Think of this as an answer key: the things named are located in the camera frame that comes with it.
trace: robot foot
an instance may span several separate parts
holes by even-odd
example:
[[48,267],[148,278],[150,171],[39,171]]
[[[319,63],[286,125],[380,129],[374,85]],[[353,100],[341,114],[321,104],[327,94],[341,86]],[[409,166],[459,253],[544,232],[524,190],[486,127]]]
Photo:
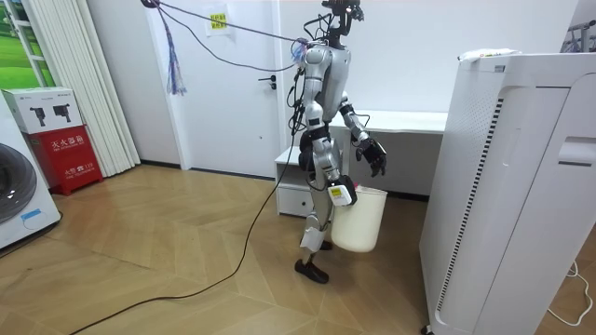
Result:
[[320,245],[320,249],[323,251],[333,250],[333,243],[329,241],[323,241],[323,244]]
[[294,270],[297,273],[305,275],[308,279],[319,283],[327,284],[329,282],[329,275],[319,269],[313,262],[309,261],[307,264],[303,264],[302,260],[296,261]]

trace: black cable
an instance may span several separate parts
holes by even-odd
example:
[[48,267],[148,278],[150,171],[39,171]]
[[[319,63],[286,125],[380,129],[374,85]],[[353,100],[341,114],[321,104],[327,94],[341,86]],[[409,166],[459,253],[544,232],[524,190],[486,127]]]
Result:
[[213,56],[216,60],[221,60],[225,63],[228,63],[230,65],[235,65],[235,66],[239,66],[239,67],[245,67],[245,68],[249,68],[249,69],[253,69],[253,70],[258,70],[258,71],[265,71],[265,72],[282,72],[282,71],[286,71],[290,68],[292,68],[295,64],[292,64],[290,66],[287,66],[283,69],[276,69],[276,70],[271,70],[271,69],[263,69],[260,67],[256,67],[256,66],[252,66],[252,65],[247,65],[247,64],[240,64],[240,63],[236,63],[230,60],[224,60],[223,58],[217,56],[215,53],[213,53],[213,51],[211,51],[205,44],[203,44],[203,42],[196,36],[195,32],[193,31],[193,29],[189,26],[187,26],[186,24],[180,22],[179,20],[174,19],[167,11],[165,11],[164,9],[162,9],[161,7],[157,7],[157,10],[159,11],[159,15],[162,16],[163,18],[163,14],[166,14],[170,19],[174,20],[175,22],[177,22],[178,24],[182,25],[184,28],[186,28],[190,34],[193,35],[193,37],[196,39],[196,41],[203,47],[205,48],[210,54],[211,56]]
[[323,25],[322,22],[324,21],[325,23],[329,24],[326,20],[325,17],[323,17],[322,15],[318,14],[318,28],[315,30],[315,39],[318,40],[318,32],[321,31],[322,32],[322,36],[320,38],[325,37],[325,31],[323,30]]
[[232,23],[223,22],[223,21],[219,21],[219,20],[214,20],[212,18],[208,18],[208,17],[199,15],[197,13],[190,12],[188,10],[185,10],[185,9],[182,9],[182,8],[179,8],[179,7],[166,4],[165,2],[160,1],[160,0],[154,0],[154,1],[157,4],[157,8],[159,8],[160,5],[163,5],[165,7],[169,7],[169,8],[172,8],[172,9],[175,9],[175,10],[178,10],[178,11],[181,11],[184,14],[188,14],[188,15],[192,15],[192,16],[201,18],[203,20],[210,20],[212,22],[217,22],[217,23],[221,23],[221,24],[224,24],[224,25],[229,25],[230,27],[238,28],[238,29],[241,29],[241,30],[244,30],[244,31],[247,31],[247,32],[255,33],[255,34],[258,33],[258,34],[261,34],[261,35],[265,35],[265,36],[269,36],[269,37],[274,37],[274,38],[282,39],[282,40],[285,40],[285,41],[298,42],[298,43],[305,44],[304,42],[298,41],[296,38],[289,38],[289,37],[285,37],[285,36],[281,36],[281,35],[276,35],[274,33],[261,32],[261,31],[255,30],[255,29],[251,29],[251,28],[247,28],[247,27],[242,27],[242,26],[235,25],[235,24],[232,24]]
[[[322,37],[317,38],[317,31],[318,31],[318,29],[322,30],[321,29],[321,23],[320,22],[322,20],[325,20],[325,18],[330,18],[332,20],[332,14],[327,14],[325,16],[321,16],[320,14],[318,14],[318,17],[316,19],[310,20],[310,21],[308,21],[307,23],[305,23],[303,25],[303,30],[310,36],[311,39],[313,39],[313,40],[319,40],[319,39],[325,38],[326,32],[324,32],[324,35]],[[314,23],[318,23],[318,28],[315,31],[315,35],[313,36],[313,34],[310,33],[310,31],[306,27],[309,26],[309,25],[311,25],[311,24],[314,24]],[[329,26],[330,25],[331,25],[331,21],[327,25],[327,27],[328,27],[327,31],[329,31]]]
[[327,188],[323,187],[322,189],[318,189],[317,187],[315,187],[313,184],[310,183],[310,181],[308,180],[308,177],[305,178],[306,183],[308,184],[308,186],[310,186],[311,189],[315,190],[315,191],[319,191],[319,192],[323,192],[325,191]]
[[13,248],[12,250],[10,250],[9,252],[3,254],[2,256],[0,256],[0,260],[2,260],[3,258],[5,258],[6,256],[10,255],[11,253],[19,250],[20,248],[23,248],[25,246],[28,246],[30,243],[32,243],[33,241],[35,241],[36,239],[38,239],[39,237],[46,235],[47,233],[51,232],[54,228],[56,228],[56,226],[58,225],[58,223],[60,223],[60,221],[62,220],[62,217],[64,216],[64,214],[62,214],[61,211],[58,211],[60,213],[60,218],[58,219],[58,222],[53,223],[52,225],[38,231],[35,232],[34,234],[29,235],[29,238],[25,241],[22,242],[21,244],[19,244],[18,246],[16,246],[15,248]]
[[354,115],[355,115],[355,116],[364,116],[364,117],[367,117],[367,119],[366,119],[366,123],[364,123],[364,127],[368,126],[368,124],[369,124],[369,121],[371,121],[371,116],[370,116],[370,115],[368,115],[368,114],[356,114],[356,113],[354,113]]
[[[305,96],[305,83],[306,83],[306,76],[303,80],[302,83],[302,93],[300,94],[300,99],[298,99],[298,79],[300,78],[301,75],[305,74],[305,70],[300,68],[298,69],[298,71],[296,72],[296,75],[294,76],[294,85],[290,88],[290,91],[288,92],[288,96],[286,97],[286,104],[288,105],[288,107],[293,108],[294,109],[294,113],[291,116],[290,120],[288,120],[288,128],[291,130],[291,134],[292,136],[295,135],[296,133],[303,131],[306,129],[306,125],[304,123],[302,123],[302,118],[304,116],[305,113],[305,107],[303,106],[302,102],[303,102],[303,97]],[[292,94],[292,92],[294,93],[294,104],[290,104],[289,99],[290,99],[290,95]]]
[[186,298],[195,297],[196,295],[199,295],[199,294],[201,294],[201,293],[203,293],[203,292],[207,291],[208,289],[210,289],[210,288],[213,288],[213,287],[215,287],[215,286],[217,286],[217,285],[219,285],[219,284],[223,283],[224,281],[226,281],[226,280],[230,279],[230,278],[231,278],[231,277],[233,277],[234,275],[236,275],[236,273],[237,273],[237,272],[240,270],[240,267],[242,266],[242,263],[244,262],[244,258],[246,257],[246,250],[247,250],[247,248],[248,248],[248,246],[249,246],[249,239],[251,238],[252,228],[254,228],[254,224],[255,224],[255,223],[257,222],[257,220],[259,219],[259,216],[261,216],[261,212],[263,212],[263,209],[264,209],[265,205],[267,205],[267,202],[269,202],[269,199],[270,199],[270,198],[271,198],[271,196],[272,196],[272,195],[275,193],[276,189],[277,189],[277,188],[278,188],[278,186],[279,186],[279,183],[281,182],[281,179],[283,178],[284,174],[286,173],[286,169],[287,169],[287,168],[288,168],[288,166],[290,165],[291,151],[292,151],[292,149],[293,149],[293,147],[294,147],[294,139],[295,139],[295,137],[294,137],[294,136],[292,136],[292,137],[291,137],[291,147],[290,147],[290,152],[288,153],[288,160],[286,161],[286,165],[285,165],[285,167],[284,167],[284,168],[283,168],[283,170],[281,171],[281,175],[279,176],[278,183],[276,183],[276,186],[273,188],[273,190],[271,191],[271,193],[270,193],[270,194],[267,196],[267,198],[266,198],[266,199],[265,199],[265,201],[263,202],[263,205],[262,205],[262,206],[261,206],[261,208],[259,209],[259,212],[257,213],[257,215],[254,217],[254,220],[252,221],[251,228],[249,229],[249,233],[247,234],[247,236],[246,236],[246,240],[244,241],[244,249],[243,249],[243,251],[242,251],[242,257],[240,258],[240,261],[238,262],[238,266],[236,267],[236,270],[234,270],[234,272],[233,272],[232,274],[230,274],[229,276],[225,277],[224,279],[221,279],[221,280],[219,280],[218,282],[216,282],[216,283],[214,283],[214,284],[211,284],[211,285],[207,286],[206,288],[203,288],[203,289],[201,289],[201,290],[199,290],[199,291],[197,291],[197,292],[195,292],[195,293],[190,293],[190,294],[186,294],[186,295],[183,295],[183,296],[161,296],[161,297],[154,297],[154,298],[151,298],[151,299],[147,299],[147,300],[144,300],[144,301],[139,301],[139,302],[133,303],[133,304],[132,304],[132,305],[130,305],[129,307],[123,308],[123,309],[121,309],[121,310],[119,310],[119,311],[117,311],[117,312],[115,312],[115,313],[112,313],[112,314],[110,314],[110,315],[108,315],[108,316],[106,316],[106,317],[104,317],[104,318],[102,318],[102,319],[100,319],[100,320],[97,320],[97,321],[95,321],[95,322],[93,322],[93,323],[90,323],[90,324],[88,324],[88,325],[86,325],[86,326],[84,326],[84,327],[82,327],[82,328],[79,328],[79,329],[77,329],[77,330],[73,331],[72,333],[70,333],[69,335],[75,335],[75,334],[78,334],[79,332],[81,332],[81,331],[83,331],[83,330],[85,330],[85,329],[91,328],[91,327],[93,327],[93,326],[95,326],[95,325],[98,325],[98,324],[100,324],[100,323],[101,323],[101,322],[103,322],[103,321],[106,321],[106,320],[108,320],[108,319],[111,319],[111,318],[112,318],[112,317],[114,317],[114,316],[121,315],[122,313],[124,313],[124,312],[126,312],[126,311],[128,311],[128,310],[130,310],[130,309],[132,309],[132,308],[134,308],[134,307],[140,306],[140,305],[142,305],[142,304],[146,304],[146,303],[148,303],[148,302],[170,301],[170,300],[181,300],[181,299],[186,299]]

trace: washing machine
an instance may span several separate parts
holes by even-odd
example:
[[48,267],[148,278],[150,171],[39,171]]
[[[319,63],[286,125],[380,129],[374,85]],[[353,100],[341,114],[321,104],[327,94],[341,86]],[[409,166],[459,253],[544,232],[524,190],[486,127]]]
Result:
[[0,99],[0,248],[59,220],[33,155]]

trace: white door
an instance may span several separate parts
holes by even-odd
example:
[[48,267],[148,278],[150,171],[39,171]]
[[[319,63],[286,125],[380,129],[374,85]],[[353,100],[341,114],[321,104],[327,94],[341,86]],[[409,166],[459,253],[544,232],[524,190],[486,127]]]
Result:
[[[227,22],[272,33],[270,1],[206,3],[167,0],[167,4],[208,15],[225,13]],[[230,28],[230,34],[212,35],[211,24],[162,5],[171,16],[188,25],[213,53],[236,63],[275,69],[275,41],[271,37]],[[149,11],[162,69],[169,61],[168,42],[156,10]],[[175,131],[190,168],[274,176],[279,154],[277,91],[273,72],[233,66],[216,60],[187,28],[166,17],[180,62],[187,93],[170,97]]]

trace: cardboard box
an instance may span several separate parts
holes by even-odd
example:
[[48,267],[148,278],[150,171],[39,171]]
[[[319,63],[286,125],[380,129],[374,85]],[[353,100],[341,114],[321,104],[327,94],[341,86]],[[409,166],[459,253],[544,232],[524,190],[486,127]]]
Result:
[[35,134],[83,125],[70,88],[3,89],[8,108],[20,131]]

